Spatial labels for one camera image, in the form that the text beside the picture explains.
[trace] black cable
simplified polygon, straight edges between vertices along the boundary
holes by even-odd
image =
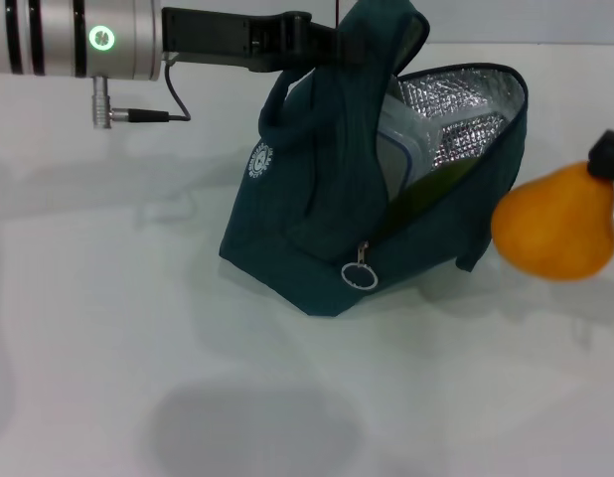
[[[185,122],[188,122],[188,121],[190,121],[192,119],[192,116],[190,115],[190,112],[188,111],[188,108],[184,104],[184,101],[181,100],[181,98],[179,97],[179,95],[175,91],[175,88],[172,86],[172,82],[170,81],[170,67],[171,67],[171,65],[166,65],[166,70],[164,72],[164,75],[166,77],[166,84],[168,85],[168,89],[170,90],[170,93],[172,94],[172,97],[175,99],[175,101],[177,101],[177,104],[179,104],[179,107],[181,107],[181,110],[184,113],[184,115],[183,116],[172,116],[171,115],[171,116],[169,116],[169,120],[171,120],[171,121],[185,121]]]

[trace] white table surface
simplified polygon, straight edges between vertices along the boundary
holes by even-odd
[[[411,70],[464,62],[529,84],[520,181],[614,128],[614,47]],[[87,81],[0,78],[0,477],[614,476],[614,262],[554,286],[491,249],[305,317],[217,255],[274,75],[173,73],[193,123],[108,134]]]

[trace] dark teal lunch bag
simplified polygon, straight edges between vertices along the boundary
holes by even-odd
[[[317,316],[336,316],[448,260],[471,271],[526,140],[528,89],[511,68],[460,65],[398,78],[406,105],[442,129],[433,171],[390,200],[379,118],[428,22],[407,0],[360,0],[340,30],[364,36],[365,63],[280,75],[221,246],[221,257]]]

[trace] bag strap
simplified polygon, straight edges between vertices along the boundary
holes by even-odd
[[[258,120],[258,132],[268,146],[280,150],[298,144],[316,129],[333,122],[342,111],[339,100],[321,101],[298,122],[278,124],[289,87],[308,73],[309,70],[287,70],[276,80]]]

